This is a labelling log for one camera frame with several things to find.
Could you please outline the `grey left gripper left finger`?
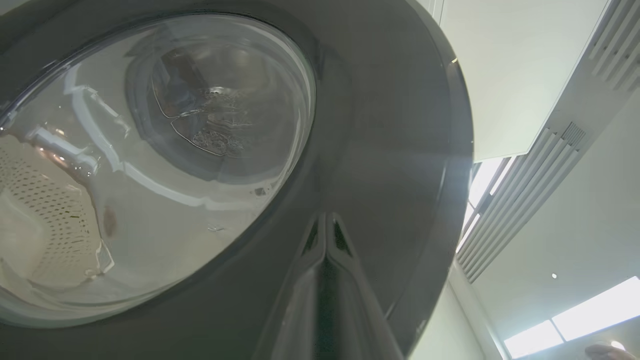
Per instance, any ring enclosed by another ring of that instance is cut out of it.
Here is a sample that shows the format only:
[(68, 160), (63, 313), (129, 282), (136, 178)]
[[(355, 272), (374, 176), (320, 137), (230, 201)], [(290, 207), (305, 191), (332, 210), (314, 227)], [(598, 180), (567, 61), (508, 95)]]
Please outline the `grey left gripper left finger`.
[(326, 214), (308, 224), (253, 353), (254, 360), (313, 360)]

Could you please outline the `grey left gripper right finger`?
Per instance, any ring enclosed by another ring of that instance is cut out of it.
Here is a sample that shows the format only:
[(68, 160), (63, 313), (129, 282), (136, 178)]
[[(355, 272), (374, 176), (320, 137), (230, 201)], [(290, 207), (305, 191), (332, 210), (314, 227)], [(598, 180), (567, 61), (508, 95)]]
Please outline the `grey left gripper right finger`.
[(336, 273), (339, 360), (402, 360), (355, 245), (336, 213), (327, 216), (327, 260)]

